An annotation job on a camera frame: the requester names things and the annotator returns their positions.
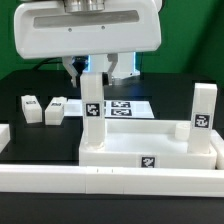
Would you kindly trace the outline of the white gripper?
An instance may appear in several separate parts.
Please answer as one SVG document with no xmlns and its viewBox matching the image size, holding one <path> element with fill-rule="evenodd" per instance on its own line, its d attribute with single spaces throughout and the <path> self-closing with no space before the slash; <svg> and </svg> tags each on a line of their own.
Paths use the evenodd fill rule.
<svg viewBox="0 0 224 224">
<path fill-rule="evenodd" d="M 108 54 L 103 85 L 112 85 L 117 53 L 155 51 L 160 46 L 161 9 L 162 0 L 99 0 L 87 10 L 67 0 L 24 2 L 14 14 L 16 50 L 24 59 L 63 57 L 74 87 L 74 56 Z"/>
</svg>

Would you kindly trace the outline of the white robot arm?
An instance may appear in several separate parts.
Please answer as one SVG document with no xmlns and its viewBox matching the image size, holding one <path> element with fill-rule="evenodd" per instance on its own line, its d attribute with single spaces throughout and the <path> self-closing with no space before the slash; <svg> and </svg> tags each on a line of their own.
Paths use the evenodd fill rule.
<svg viewBox="0 0 224 224">
<path fill-rule="evenodd" d="M 110 83 L 139 72 L 135 54 L 162 42 L 159 14 L 165 0 L 22 0 L 14 13 L 14 38 L 24 59 L 60 58 L 78 81 L 74 62 L 109 75 Z"/>
</svg>

